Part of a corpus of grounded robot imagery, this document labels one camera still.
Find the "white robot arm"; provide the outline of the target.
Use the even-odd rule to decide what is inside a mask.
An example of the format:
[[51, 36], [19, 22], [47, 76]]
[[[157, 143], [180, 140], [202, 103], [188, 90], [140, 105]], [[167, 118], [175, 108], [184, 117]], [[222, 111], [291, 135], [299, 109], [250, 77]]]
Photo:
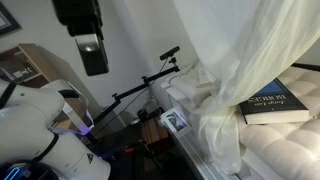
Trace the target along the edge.
[[61, 112], [63, 96], [48, 88], [0, 81], [0, 162], [39, 163], [59, 179], [108, 180], [111, 166], [74, 134], [57, 134], [48, 125]]

